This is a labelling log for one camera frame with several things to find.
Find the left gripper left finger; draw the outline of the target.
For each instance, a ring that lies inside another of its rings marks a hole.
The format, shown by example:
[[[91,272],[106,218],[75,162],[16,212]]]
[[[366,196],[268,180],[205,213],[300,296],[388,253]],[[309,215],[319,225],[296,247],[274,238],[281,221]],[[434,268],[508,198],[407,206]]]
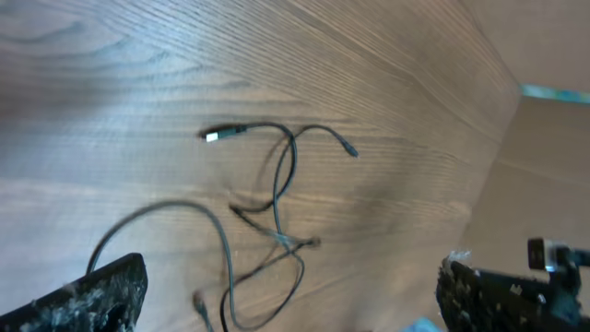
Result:
[[[124,255],[1,316],[3,331],[134,331],[148,290],[139,253]]]

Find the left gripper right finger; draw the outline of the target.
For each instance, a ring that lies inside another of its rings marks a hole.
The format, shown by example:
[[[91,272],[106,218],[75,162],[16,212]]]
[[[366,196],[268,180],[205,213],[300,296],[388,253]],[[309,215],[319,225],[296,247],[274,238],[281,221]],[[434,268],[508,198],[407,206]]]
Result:
[[[436,301],[449,331],[589,332],[589,317],[572,287],[552,274],[548,281],[473,269],[445,258]]]

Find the black cable silver plugs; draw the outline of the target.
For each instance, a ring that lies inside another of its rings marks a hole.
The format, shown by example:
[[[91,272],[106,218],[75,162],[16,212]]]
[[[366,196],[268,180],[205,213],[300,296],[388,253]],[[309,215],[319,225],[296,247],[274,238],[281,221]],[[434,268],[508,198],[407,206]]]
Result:
[[[581,283],[579,269],[589,267],[589,251],[575,249],[565,243],[544,238],[527,241],[528,266],[532,270],[549,273],[552,283],[563,283],[575,288]]]

